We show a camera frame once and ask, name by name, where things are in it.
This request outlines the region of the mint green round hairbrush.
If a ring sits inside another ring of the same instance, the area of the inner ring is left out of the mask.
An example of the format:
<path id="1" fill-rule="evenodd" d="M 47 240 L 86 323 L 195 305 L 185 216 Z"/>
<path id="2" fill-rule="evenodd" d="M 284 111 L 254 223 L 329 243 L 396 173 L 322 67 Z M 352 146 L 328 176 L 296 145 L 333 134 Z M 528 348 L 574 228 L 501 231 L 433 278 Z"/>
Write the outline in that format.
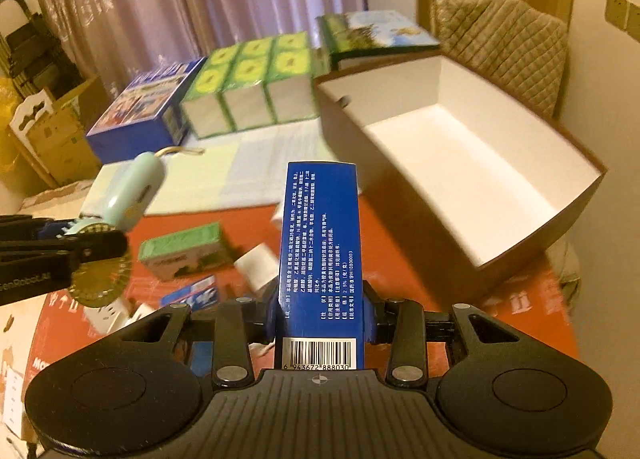
<path id="1" fill-rule="evenodd" d="M 112 179 L 102 208 L 96 216 L 78 218 L 64 231 L 66 237 L 91 235 L 98 245 L 85 253 L 85 262 L 73 272 L 68 292 L 79 304 L 97 309 L 112 303 L 126 290 L 132 271 L 128 245 L 112 248 L 108 234 L 126 235 L 134 229 L 165 179 L 159 156 L 144 152 L 124 173 Z"/>

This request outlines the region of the clear plastic floss box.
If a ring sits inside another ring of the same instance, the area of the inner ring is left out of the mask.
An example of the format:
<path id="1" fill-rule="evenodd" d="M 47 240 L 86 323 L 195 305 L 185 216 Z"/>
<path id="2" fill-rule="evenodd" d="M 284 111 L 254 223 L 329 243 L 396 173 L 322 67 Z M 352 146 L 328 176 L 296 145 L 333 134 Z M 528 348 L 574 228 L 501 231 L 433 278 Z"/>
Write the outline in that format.
<path id="1" fill-rule="evenodd" d="M 160 299 L 160 306 L 165 307 L 171 304 L 183 303 L 189 305 L 192 312 L 197 312 L 212 307 L 218 300 L 216 278 L 207 276 L 195 281 L 195 283 L 166 294 Z"/>

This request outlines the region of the white charger cube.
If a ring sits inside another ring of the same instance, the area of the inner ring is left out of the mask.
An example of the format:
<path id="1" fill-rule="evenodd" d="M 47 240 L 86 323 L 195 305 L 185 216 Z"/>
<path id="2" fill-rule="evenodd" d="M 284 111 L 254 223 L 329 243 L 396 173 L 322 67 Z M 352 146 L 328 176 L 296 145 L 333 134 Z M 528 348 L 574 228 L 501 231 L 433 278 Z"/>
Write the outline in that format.
<path id="1" fill-rule="evenodd" d="M 256 245 L 239 257 L 234 262 L 234 268 L 256 297 L 279 276 L 279 261 L 265 243 Z"/>

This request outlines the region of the green medicine box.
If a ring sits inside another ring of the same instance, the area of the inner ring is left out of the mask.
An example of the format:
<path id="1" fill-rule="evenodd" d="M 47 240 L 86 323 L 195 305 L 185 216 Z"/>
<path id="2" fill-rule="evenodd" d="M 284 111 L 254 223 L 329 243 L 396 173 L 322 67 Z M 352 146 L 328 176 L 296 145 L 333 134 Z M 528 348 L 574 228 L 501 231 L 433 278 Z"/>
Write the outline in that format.
<path id="1" fill-rule="evenodd" d="M 170 281 L 231 264 L 233 257 L 215 222 L 145 240 L 138 261 L 157 279 Z"/>

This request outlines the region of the blue medicine box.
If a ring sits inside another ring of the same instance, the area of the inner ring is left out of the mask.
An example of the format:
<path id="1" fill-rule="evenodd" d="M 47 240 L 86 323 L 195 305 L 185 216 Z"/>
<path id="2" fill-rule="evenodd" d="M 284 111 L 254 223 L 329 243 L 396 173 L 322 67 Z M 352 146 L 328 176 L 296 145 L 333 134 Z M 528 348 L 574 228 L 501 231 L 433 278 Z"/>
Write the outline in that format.
<path id="1" fill-rule="evenodd" d="M 288 164 L 281 227 L 279 367 L 363 367 L 364 305 L 356 166 Z"/>

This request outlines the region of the white socket adapter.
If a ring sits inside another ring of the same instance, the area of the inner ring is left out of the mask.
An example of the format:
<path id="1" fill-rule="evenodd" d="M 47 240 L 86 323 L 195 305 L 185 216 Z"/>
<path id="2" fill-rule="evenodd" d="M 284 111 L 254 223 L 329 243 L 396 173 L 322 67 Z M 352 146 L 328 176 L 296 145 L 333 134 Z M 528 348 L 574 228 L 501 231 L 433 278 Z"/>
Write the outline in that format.
<path id="1" fill-rule="evenodd" d="M 119 297 L 106 306 L 85 307 L 84 315 L 92 329 L 104 337 L 104 335 L 110 335 L 154 312 L 153 307 L 145 303 L 138 305 L 133 311 L 130 309 L 131 304 L 128 300 Z"/>

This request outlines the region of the yellow plastic bag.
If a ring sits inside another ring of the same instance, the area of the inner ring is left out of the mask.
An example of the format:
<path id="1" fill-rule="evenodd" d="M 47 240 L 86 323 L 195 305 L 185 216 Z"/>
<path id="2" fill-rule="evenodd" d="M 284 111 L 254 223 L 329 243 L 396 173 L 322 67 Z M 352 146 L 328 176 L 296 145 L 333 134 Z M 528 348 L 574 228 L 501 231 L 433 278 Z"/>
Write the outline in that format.
<path id="1" fill-rule="evenodd" d="M 22 97 L 17 94 L 13 81 L 5 76 L 1 78 L 0 94 L 1 184 L 7 190 L 18 194 L 22 198 L 32 197 L 45 190 L 46 184 L 25 160 L 24 156 L 18 152 L 8 133 L 6 133 L 17 106 L 22 103 Z"/>

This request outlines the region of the cardboard box on floor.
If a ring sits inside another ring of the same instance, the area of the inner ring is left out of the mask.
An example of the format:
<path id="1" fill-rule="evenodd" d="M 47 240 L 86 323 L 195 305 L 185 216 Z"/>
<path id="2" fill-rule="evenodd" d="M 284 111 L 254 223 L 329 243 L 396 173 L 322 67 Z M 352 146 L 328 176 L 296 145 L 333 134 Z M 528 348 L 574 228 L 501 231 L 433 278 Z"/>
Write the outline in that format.
<path id="1" fill-rule="evenodd" d="M 111 98 L 95 76 L 54 100 L 47 89 L 17 106 L 6 131 L 18 152 L 51 188 L 93 179 L 102 163 L 87 134 Z"/>

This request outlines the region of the blue milk carton box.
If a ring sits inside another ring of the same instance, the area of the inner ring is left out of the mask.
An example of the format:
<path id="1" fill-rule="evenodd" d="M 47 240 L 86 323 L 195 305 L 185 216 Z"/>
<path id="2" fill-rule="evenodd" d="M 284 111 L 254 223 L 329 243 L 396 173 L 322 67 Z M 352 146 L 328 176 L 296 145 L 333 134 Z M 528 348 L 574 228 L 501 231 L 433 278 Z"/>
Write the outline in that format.
<path id="1" fill-rule="evenodd" d="M 142 152 L 180 145 L 188 133 L 180 101 L 205 61 L 171 63 L 138 74 L 87 134 L 101 163 L 132 160 Z"/>

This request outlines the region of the checked pastel cloth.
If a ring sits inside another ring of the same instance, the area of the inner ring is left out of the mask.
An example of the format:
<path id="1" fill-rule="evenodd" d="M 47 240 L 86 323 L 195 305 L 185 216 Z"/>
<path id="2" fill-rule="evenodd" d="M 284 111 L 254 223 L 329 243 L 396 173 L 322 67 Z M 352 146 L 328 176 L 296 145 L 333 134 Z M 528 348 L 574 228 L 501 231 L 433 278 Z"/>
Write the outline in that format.
<path id="1" fill-rule="evenodd" d="M 148 215 L 172 215 L 276 205 L 288 164 L 334 161 L 318 119 L 207 139 L 190 135 L 175 153 L 142 153 L 102 166 L 80 209 L 82 216 L 120 211 L 143 196 Z"/>

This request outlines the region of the brown cardboard storage box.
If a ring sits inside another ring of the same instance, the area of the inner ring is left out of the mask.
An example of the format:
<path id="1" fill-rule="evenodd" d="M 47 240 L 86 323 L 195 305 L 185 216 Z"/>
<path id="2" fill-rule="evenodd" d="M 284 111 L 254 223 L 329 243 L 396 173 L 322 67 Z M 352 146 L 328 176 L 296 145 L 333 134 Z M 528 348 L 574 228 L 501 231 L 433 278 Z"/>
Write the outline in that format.
<path id="1" fill-rule="evenodd" d="M 558 123 L 437 52 L 316 89 L 326 143 L 440 305 L 475 302 L 540 257 L 605 175 Z"/>

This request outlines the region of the black folding cart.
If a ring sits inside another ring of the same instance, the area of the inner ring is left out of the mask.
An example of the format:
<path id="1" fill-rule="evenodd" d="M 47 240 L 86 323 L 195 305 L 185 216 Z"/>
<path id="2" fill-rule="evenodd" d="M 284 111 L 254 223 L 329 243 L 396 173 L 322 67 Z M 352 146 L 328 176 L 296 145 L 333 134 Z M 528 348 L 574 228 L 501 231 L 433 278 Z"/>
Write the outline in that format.
<path id="1" fill-rule="evenodd" d="M 47 89 L 58 99 L 84 83 L 76 64 L 53 35 L 41 14 L 33 14 L 25 0 L 1 0 L 20 6 L 24 26 L 1 37 L 1 69 L 23 98 Z"/>

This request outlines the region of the green tissue pack left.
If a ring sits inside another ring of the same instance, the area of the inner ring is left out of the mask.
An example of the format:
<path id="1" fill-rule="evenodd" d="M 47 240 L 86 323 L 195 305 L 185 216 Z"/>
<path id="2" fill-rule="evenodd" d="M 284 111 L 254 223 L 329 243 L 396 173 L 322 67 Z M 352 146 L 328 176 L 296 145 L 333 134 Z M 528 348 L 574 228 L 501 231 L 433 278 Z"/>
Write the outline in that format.
<path id="1" fill-rule="evenodd" d="M 239 44 L 214 50 L 180 102 L 183 115 L 198 139 L 235 131 L 224 89 L 239 50 Z"/>

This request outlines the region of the green tissue pack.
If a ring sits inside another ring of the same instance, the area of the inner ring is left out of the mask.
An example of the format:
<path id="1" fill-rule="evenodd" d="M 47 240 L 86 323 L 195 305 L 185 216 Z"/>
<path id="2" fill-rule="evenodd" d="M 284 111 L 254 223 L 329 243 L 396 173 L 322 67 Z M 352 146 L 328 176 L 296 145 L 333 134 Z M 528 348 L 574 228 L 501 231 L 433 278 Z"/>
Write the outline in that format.
<path id="1" fill-rule="evenodd" d="M 243 43 L 224 83 L 222 98 L 238 132 L 274 123 L 266 92 L 273 41 L 270 36 Z"/>
<path id="2" fill-rule="evenodd" d="M 315 118 L 316 57 L 306 31 L 274 38 L 265 79 L 271 110 L 279 124 Z"/>
<path id="3" fill-rule="evenodd" d="M 235 131 L 224 89 L 239 50 L 239 44 L 214 50 L 180 102 L 183 115 L 198 139 Z"/>

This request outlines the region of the green tissue pack middle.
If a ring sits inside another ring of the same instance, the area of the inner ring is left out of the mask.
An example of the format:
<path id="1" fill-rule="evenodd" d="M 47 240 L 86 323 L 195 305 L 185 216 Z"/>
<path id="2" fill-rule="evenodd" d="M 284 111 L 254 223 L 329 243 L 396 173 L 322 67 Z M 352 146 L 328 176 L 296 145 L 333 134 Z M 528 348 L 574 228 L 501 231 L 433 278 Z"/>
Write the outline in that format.
<path id="1" fill-rule="evenodd" d="M 243 43 L 224 83 L 222 98 L 238 132 L 274 123 L 266 92 L 273 41 L 270 36 Z"/>

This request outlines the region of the green tissue pack right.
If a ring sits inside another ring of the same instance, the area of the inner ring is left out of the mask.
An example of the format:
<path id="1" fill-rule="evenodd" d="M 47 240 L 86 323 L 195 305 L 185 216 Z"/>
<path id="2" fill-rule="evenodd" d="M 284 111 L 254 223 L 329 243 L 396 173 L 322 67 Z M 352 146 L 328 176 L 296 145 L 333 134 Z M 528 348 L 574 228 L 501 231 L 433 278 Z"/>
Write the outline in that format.
<path id="1" fill-rule="evenodd" d="M 306 31 L 274 38 L 265 79 L 271 110 L 279 124 L 315 118 L 316 57 Z"/>

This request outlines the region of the green landscape print box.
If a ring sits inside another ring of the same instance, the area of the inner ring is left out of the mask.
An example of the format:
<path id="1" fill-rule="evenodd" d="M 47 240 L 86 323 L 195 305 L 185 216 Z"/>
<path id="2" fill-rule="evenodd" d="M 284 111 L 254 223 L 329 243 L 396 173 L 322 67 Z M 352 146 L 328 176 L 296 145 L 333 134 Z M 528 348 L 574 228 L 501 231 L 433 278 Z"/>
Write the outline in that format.
<path id="1" fill-rule="evenodd" d="M 317 26 L 330 71 L 352 60 L 439 48 L 437 38 L 396 10 L 326 14 L 317 18 Z"/>

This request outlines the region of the quilted beige chair cover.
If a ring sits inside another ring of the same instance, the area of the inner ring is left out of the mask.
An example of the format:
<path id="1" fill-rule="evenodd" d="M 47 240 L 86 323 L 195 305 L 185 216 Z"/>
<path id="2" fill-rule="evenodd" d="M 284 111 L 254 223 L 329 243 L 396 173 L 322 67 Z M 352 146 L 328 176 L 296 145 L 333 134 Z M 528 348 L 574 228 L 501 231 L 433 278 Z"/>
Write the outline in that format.
<path id="1" fill-rule="evenodd" d="M 472 301 L 570 228 L 599 172 L 551 117 L 567 25 L 521 0 L 434 0 L 442 43 L 439 108 L 450 167 L 442 221 L 460 245 L 432 257 L 446 303 Z"/>

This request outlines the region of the double wall socket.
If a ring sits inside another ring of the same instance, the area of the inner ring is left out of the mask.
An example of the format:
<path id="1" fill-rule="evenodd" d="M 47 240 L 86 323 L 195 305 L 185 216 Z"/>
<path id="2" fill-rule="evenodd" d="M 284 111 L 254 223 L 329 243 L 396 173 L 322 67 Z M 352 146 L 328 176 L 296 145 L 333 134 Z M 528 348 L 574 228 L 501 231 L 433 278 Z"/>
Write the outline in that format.
<path id="1" fill-rule="evenodd" d="M 605 21 L 640 41 L 640 7 L 628 0 L 606 0 Z"/>

